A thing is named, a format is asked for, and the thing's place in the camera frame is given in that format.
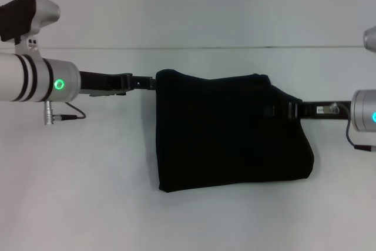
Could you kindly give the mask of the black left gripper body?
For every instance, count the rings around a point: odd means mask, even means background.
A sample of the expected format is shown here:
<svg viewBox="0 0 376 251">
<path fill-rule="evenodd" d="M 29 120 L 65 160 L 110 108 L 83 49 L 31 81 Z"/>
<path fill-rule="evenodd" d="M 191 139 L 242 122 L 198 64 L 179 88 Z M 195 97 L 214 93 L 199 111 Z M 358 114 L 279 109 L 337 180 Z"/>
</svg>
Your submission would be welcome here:
<svg viewBox="0 0 376 251">
<path fill-rule="evenodd" d="M 126 95 L 132 90 L 132 74 L 104 74 L 80 71 L 80 94 L 91 97 Z"/>
</svg>

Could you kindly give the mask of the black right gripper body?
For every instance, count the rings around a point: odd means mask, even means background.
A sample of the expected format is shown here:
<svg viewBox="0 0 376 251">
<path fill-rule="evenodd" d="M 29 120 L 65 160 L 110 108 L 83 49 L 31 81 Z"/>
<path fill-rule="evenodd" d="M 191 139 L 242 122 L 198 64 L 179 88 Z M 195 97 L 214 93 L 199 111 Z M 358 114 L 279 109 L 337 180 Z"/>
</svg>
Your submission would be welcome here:
<svg viewBox="0 0 376 251">
<path fill-rule="evenodd" d="M 303 102 L 301 104 L 301 118 L 347 120 L 348 115 L 340 104 L 350 110 L 350 101 Z"/>
</svg>

